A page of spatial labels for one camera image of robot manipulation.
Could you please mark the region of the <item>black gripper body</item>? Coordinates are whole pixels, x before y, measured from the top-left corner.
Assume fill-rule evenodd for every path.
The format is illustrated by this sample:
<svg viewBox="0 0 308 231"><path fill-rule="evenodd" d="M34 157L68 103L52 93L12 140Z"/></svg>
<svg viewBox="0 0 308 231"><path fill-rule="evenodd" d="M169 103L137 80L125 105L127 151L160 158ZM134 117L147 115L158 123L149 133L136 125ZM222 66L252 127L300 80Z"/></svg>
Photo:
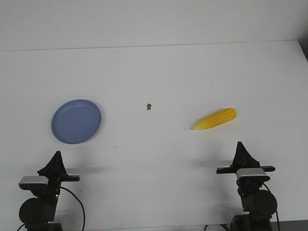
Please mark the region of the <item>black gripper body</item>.
<svg viewBox="0 0 308 231"><path fill-rule="evenodd" d="M218 167L217 174L265 174L265 172L273 172L276 168L274 166L261 166L257 168L239 168L232 167Z"/></svg>
<svg viewBox="0 0 308 231"><path fill-rule="evenodd" d="M48 185L54 190L55 193L59 193L62 182L78 182L78 181L80 181L79 175L53 176L49 178Z"/></svg>

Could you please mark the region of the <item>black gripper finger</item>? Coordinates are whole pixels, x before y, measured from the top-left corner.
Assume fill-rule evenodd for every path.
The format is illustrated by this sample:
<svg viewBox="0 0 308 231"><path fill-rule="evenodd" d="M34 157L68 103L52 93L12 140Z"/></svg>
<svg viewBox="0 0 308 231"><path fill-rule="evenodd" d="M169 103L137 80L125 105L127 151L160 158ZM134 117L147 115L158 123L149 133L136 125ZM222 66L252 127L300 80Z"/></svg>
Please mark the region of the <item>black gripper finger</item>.
<svg viewBox="0 0 308 231"><path fill-rule="evenodd" d="M38 170L37 173L45 177L66 177L67 172L63 164L61 152L56 151L48 164L44 168Z"/></svg>
<svg viewBox="0 0 308 231"><path fill-rule="evenodd" d="M260 163L255 160L241 141L237 142L236 153L231 168L259 168Z"/></svg>

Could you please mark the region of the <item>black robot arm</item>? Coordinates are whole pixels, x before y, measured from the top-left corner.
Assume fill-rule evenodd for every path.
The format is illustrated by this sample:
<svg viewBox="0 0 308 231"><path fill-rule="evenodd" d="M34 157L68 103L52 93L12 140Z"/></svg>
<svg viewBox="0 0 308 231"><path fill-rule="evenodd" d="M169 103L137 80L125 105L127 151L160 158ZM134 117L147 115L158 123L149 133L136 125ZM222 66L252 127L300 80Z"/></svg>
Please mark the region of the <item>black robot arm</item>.
<svg viewBox="0 0 308 231"><path fill-rule="evenodd" d="M56 151L48 164L38 170L37 176L24 176L18 183L20 189L31 191L33 198L27 199L19 209L19 219L28 231L61 231L62 225L54 223L55 212L61 190L70 193L81 205L83 213L82 230L85 228L85 209L80 199L63 182L78 182L79 175L68 175L62 154Z"/></svg>
<svg viewBox="0 0 308 231"><path fill-rule="evenodd" d="M237 142L236 152L229 167L218 167L217 174L235 174L238 195L246 214L236 215L230 224L231 231L271 231L270 219L277 212L278 203L265 182L270 180L268 172L274 166L261 166L241 141Z"/></svg>

